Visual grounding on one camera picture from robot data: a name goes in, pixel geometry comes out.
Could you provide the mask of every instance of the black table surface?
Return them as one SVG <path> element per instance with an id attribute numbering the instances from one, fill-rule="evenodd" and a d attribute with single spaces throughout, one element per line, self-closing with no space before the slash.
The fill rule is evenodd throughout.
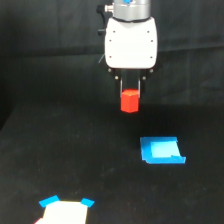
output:
<path id="1" fill-rule="evenodd" d="M 142 161 L 143 136 L 176 136 L 186 164 Z M 223 107 L 21 104 L 0 132 L 0 223 L 58 195 L 94 200 L 87 224 L 223 224 L 223 172 Z"/>

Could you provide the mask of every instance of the blue tape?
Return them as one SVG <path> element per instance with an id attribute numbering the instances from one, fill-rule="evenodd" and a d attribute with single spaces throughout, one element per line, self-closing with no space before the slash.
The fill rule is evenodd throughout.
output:
<path id="1" fill-rule="evenodd" d="M 126 3 L 126 4 L 130 4 L 131 3 L 131 0 L 123 0 L 124 1 L 124 3 Z"/>
<path id="2" fill-rule="evenodd" d="M 150 164 L 184 164 L 176 137 L 144 137 L 140 139 L 142 160 Z"/>
<path id="3" fill-rule="evenodd" d="M 88 206 L 90 208 L 95 203 L 95 201 L 89 200 L 87 198 L 83 198 L 82 201 L 81 201 L 81 203 L 83 205 L 86 205 L 86 206 Z"/>
<path id="4" fill-rule="evenodd" d="M 54 202 L 56 202 L 56 201 L 60 201 L 60 199 L 58 198 L 57 195 L 55 195 L 55 196 L 53 196 L 53 197 L 50 197 L 50 198 L 47 198 L 47 199 L 45 199 L 45 200 L 43 200 L 43 201 L 39 201 L 39 204 L 40 204 L 43 208 L 45 208 L 47 205 L 52 204 L 52 203 L 54 203 Z"/>

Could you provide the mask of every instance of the red block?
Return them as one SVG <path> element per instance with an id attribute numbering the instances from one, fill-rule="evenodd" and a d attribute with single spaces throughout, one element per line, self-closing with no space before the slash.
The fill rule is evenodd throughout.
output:
<path id="1" fill-rule="evenodd" d="M 121 96 L 121 110 L 127 113 L 138 112 L 139 91 L 137 89 L 126 89 Z"/>

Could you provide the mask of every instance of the metal cylinder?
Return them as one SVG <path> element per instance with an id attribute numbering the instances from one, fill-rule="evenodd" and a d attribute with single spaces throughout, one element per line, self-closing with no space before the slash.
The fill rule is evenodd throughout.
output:
<path id="1" fill-rule="evenodd" d="M 113 17 L 115 19 L 134 22 L 150 18 L 151 0 L 114 0 Z"/>

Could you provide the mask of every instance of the white object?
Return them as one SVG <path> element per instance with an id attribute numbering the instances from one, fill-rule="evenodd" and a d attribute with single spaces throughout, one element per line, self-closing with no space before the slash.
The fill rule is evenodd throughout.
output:
<path id="1" fill-rule="evenodd" d="M 113 5 L 105 5 L 105 12 L 112 12 L 114 11 Z"/>
<path id="2" fill-rule="evenodd" d="M 87 209 L 80 202 L 54 202 L 45 209 L 44 224 L 85 224 Z"/>
<path id="3" fill-rule="evenodd" d="M 45 224 L 44 220 L 41 218 L 39 219 L 37 222 L 35 222 L 35 224 Z"/>
<path id="4" fill-rule="evenodd" d="M 154 18 L 140 23 L 109 19 L 105 37 L 105 58 L 109 67 L 150 69 L 156 63 L 157 45 Z"/>

